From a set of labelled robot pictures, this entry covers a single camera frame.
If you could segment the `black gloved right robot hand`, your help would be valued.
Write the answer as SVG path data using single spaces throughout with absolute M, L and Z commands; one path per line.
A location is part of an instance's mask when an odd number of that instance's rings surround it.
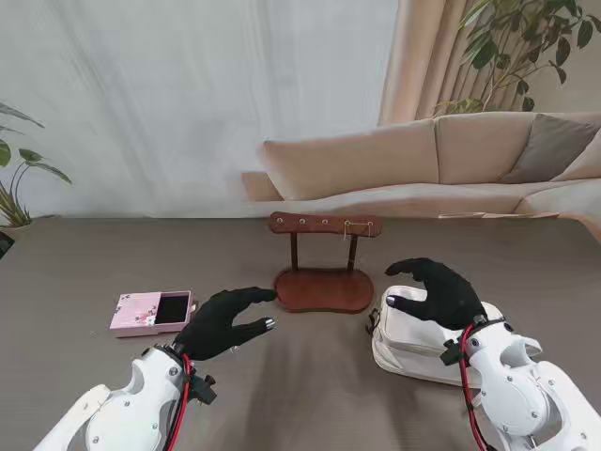
M 416 319 L 434 321 L 448 330 L 464 330 L 476 317 L 487 317 L 485 308 L 471 283 L 445 264 L 427 257 L 408 258 L 390 265 L 389 276 L 409 273 L 426 290 L 424 301 L 414 301 L 401 295 L 390 295 L 389 307 Z

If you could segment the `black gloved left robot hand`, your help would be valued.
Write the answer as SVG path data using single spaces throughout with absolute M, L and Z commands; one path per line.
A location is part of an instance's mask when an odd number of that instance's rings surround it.
M 206 361 L 267 333 L 274 326 L 272 318 L 240 325 L 234 325 L 234 319 L 252 304 L 267 303 L 276 298 L 275 290 L 257 287 L 214 294 L 176 336 L 175 352 L 181 356 L 186 354 L 191 361 Z

